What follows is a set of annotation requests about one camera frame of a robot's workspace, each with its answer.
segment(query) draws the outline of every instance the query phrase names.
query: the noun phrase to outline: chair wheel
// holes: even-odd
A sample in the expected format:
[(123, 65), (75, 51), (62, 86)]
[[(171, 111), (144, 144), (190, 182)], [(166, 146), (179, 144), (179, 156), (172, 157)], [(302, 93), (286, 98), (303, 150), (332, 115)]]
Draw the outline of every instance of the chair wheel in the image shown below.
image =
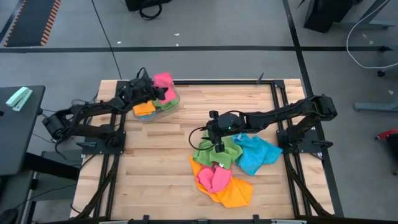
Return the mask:
[(378, 75), (378, 77), (383, 77), (384, 75), (386, 75), (386, 73), (383, 71), (378, 71), (377, 75)]

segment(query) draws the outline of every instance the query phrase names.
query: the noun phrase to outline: wooden tabletop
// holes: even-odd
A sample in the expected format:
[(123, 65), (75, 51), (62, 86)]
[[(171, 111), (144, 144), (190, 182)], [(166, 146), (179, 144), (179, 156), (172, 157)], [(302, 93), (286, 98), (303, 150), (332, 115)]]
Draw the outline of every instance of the wooden tabletop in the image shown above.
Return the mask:
[[(97, 100), (106, 101), (114, 97), (116, 82), (103, 80)], [(300, 80), (285, 80), (285, 86), (289, 103), (304, 98)], [(254, 177), (233, 167), (234, 177), (254, 186), (250, 206), (241, 208), (224, 208), (201, 193), (195, 185), (188, 161), (189, 155), (193, 154), (188, 135), (209, 120), (209, 110), (218, 110), (220, 114), (229, 110), (273, 110), (270, 86), (179, 85), (177, 91), (181, 97), (180, 109), (170, 116), (150, 124), (141, 124), (132, 113), (127, 115), (126, 148), (119, 162), (111, 218), (142, 219), (143, 215), (150, 215), (151, 220), (252, 219), (253, 214), (259, 214), (260, 218), (293, 218), (283, 156), (275, 164), (263, 165)], [(293, 122), (297, 123), (300, 119), (295, 118)], [(96, 116), (92, 125), (99, 126), (109, 123), (109, 120), (109, 114)], [(257, 135), (277, 145), (276, 130), (277, 125), (272, 124)], [(201, 134), (197, 132), (193, 135), (194, 145), (199, 143)], [(308, 189), (325, 210), (333, 213), (321, 160), (308, 154), (301, 154), (301, 160)], [(103, 156), (97, 155), (80, 172), (73, 201), (75, 209), (82, 210), (96, 192), (102, 161)], [(296, 191), (300, 211), (304, 214), (297, 186)], [(105, 192), (101, 215), (104, 215), (107, 195), (108, 192)]]

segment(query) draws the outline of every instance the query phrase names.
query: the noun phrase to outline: floor mat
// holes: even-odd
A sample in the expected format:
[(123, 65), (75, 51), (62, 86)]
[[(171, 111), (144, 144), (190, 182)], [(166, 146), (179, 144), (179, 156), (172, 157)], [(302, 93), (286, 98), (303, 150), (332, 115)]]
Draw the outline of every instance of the floor mat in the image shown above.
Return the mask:
[(47, 44), (60, 0), (25, 0), (4, 46), (30, 47)]

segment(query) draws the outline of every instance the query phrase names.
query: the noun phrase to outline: floor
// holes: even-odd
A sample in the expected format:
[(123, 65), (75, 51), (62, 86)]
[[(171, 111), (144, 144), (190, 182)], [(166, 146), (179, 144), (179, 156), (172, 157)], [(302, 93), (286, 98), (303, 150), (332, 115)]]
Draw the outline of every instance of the floor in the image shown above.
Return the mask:
[[(354, 6), (344, 21), (357, 21), (373, 1), (365, 0)], [(17, 2), (0, 0), (0, 27), (7, 22)], [(388, 71), (380, 78), (375, 70), (356, 65), (346, 52), (328, 48), (344, 47), (347, 29), (332, 28), (327, 34), (304, 29), (308, 3), (297, 8), (299, 0), (173, 0), (164, 5), (162, 15), (154, 21), (143, 21), (138, 13), (129, 12), (122, 0), (94, 2), (111, 45), (127, 50), (115, 52), (124, 79), (134, 77), (141, 67), (146, 67), (150, 74), (170, 71), (175, 78), (257, 78), (264, 72), (264, 78), (305, 81), (308, 73), (314, 94), (331, 96), (339, 113), (333, 121), (323, 123), (323, 129), (327, 140), (335, 143), (330, 157), (344, 215), (398, 220), (395, 209), (398, 179), (391, 175), (392, 170), (398, 169), (398, 163), (384, 142), (373, 139), (377, 133), (396, 128), (398, 115), (353, 109), (356, 101), (396, 100), (397, 70)], [(324, 50), (294, 50), (284, 2), (290, 6), (300, 45), (325, 47)], [(398, 14), (394, 12), (397, 7), (398, 1), (391, 1), (376, 19), (398, 23)], [(350, 44), (398, 45), (397, 34), (398, 27), (356, 30)], [(292, 48), (176, 50), (177, 46), (232, 45)], [(94, 50), (82, 53), (70, 50), (91, 47)], [(91, 1), (64, 0), (48, 44), (33, 47), (42, 53), (29, 53), (31, 49), (26, 54), (7, 53), (1, 44), (0, 85), (45, 85), (42, 107), (67, 108), (72, 99), (91, 99), (100, 80), (119, 78), (112, 54), (98, 52), (107, 47)], [(172, 51), (155, 47), (171, 47)], [(299, 64), (296, 53), (302, 53), (305, 67)], [(396, 52), (357, 51), (353, 55), (365, 65), (377, 66), (395, 63), (398, 58)], [(40, 119), (34, 133), (49, 139)], [(70, 142), (63, 149), (76, 149), (76, 146)], [(32, 137), (30, 152), (52, 150), (51, 144)], [(70, 202), (38, 203), (34, 220), (64, 220)]]

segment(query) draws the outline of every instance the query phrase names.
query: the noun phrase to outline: blue cloth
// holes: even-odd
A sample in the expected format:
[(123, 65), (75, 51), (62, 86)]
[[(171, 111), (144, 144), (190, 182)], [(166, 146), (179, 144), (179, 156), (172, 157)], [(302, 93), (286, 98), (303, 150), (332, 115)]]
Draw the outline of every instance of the blue cloth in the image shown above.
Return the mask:
[(236, 160), (237, 165), (251, 176), (263, 164), (273, 164), (282, 153), (282, 149), (269, 144), (258, 136), (250, 139), (247, 134), (237, 134), (231, 138), (235, 144), (241, 146), (243, 149), (242, 156)]
[(155, 116), (157, 113), (156, 111), (152, 112), (151, 114), (148, 115), (144, 115), (144, 116), (136, 116), (136, 118), (138, 118), (140, 121), (152, 121), (153, 116)]

